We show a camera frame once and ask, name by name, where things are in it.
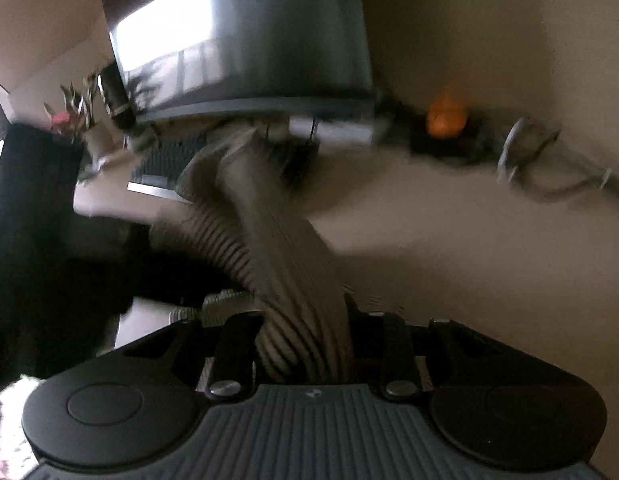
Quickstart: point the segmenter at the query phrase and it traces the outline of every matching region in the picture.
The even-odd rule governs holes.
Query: silver bolt
[[[233,397],[240,392],[240,388],[240,383],[237,381],[217,381],[210,386],[210,393],[216,397]]]
[[[392,397],[411,397],[418,392],[418,387],[412,381],[397,380],[388,383],[385,391]]]

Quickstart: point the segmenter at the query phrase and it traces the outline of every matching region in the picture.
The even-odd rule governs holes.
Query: ribbed surface
[[[42,466],[29,480],[88,479]],[[477,464],[446,444],[412,406],[366,385],[261,386],[252,399],[211,409],[176,452],[111,480],[422,479],[601,480],[586,464],[542,474]]]

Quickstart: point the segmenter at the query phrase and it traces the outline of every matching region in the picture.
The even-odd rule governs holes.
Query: plant pot
[[[85,132],[83,138],[92,160],[98,160],[114,150],[112,134],[103,123],[94,125],[93,128]]]

